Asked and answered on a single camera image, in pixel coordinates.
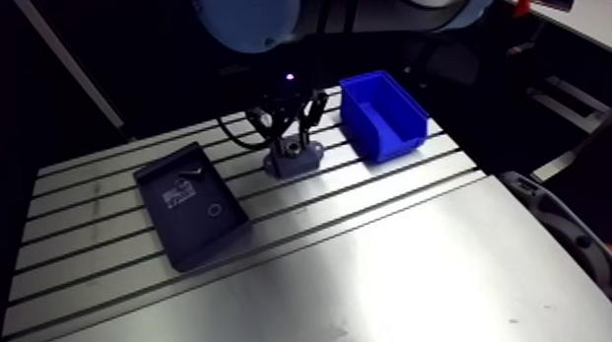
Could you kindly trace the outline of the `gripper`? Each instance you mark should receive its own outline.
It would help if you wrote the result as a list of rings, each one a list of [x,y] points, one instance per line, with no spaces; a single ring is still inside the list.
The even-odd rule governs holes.
[[[314,59],[307,53],[258,55],[252,61],[256,96],[245,117],[266,143],[280,138],[290,127],[290,115],[276,102],[307,103],[298,114],[299,143],[309,144],[309,131],[316,126],[327,105]]]

